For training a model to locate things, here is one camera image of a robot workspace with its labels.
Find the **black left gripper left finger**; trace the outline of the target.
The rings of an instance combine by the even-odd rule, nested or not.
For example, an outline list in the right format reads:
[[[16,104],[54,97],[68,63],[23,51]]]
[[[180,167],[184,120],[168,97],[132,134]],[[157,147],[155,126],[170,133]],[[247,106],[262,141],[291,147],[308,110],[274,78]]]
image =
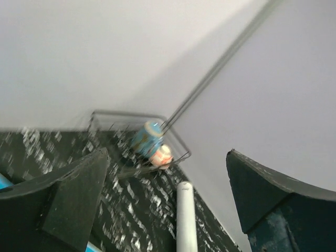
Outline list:
[[[85,251],[106,179],[101,148],[1,189],[1,251]]]

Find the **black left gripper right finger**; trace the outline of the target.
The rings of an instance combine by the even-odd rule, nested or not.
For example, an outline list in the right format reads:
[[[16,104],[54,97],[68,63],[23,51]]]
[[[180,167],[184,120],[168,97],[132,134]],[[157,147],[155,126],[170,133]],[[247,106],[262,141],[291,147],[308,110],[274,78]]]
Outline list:
[[[252,251],[335,251],[335,192],[226,156],[241,229]]]

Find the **blue sport racket bag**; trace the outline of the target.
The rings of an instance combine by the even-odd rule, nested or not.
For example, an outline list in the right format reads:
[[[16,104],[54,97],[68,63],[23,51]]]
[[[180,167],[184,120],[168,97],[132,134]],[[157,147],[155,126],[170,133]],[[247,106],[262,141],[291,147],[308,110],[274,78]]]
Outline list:
[[[0,173],[0,189],[5,189],[7,187],[13,186],[14,184],[7,179],[2,173]]]

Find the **white shuttlecock tube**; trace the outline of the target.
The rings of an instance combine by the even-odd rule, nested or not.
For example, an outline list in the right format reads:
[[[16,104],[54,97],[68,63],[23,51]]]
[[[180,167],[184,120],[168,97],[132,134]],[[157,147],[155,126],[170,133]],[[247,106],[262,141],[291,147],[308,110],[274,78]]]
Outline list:
[[[194,188],[189,181],[177,186],[176,251],[197,252]]]

